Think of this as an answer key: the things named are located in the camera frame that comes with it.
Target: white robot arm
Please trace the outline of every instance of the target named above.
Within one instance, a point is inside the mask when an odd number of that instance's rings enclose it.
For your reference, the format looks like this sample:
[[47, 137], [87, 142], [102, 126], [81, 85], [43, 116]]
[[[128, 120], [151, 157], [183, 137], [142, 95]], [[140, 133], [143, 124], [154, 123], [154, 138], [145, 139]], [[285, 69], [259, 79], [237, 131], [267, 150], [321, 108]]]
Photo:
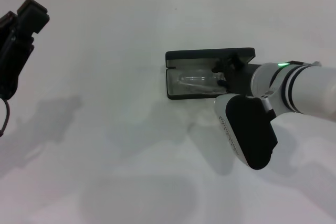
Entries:
[[235, 92], [241, 85], [228, 79], [232, 93], [216, 98], [215, 112], [238, 158], [262, 169], [278, 143], [270, 124], [275, 117], [296, 112], [336, 121], [336, 69], [294, 61], [250, 69], [243, 78], [250, 90]]

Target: white surface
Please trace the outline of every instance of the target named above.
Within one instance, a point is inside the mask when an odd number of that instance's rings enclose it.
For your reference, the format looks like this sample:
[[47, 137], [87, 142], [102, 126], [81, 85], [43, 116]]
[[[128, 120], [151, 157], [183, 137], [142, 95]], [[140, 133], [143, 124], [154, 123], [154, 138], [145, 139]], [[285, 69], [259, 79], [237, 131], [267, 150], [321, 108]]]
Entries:
[[168, 50], [255, 47], [254, 62], [336, 67], [336, 0], [36, 1], [50, 23], [0, 139], [1, 223], [336, 223], [335, 124], [281, 116], [251, 170], [212, 99], [166, 98], [164, 66]]
[[301, 113], [336, 121], [336, 69], [305, 69], [292, 86], [292, 100]]

